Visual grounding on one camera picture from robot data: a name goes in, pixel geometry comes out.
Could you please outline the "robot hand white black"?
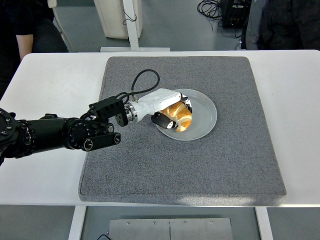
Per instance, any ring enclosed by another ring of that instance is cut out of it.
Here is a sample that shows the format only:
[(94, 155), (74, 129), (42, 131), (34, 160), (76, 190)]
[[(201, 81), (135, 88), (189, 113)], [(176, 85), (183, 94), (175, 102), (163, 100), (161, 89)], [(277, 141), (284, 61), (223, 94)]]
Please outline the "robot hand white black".
[(136, 123), (150, 115), (151, 121), (164, 129), (181, 133), (192, 123), (190, 99), (174, 90), (160, 88), (127, 104), (129, 121)]

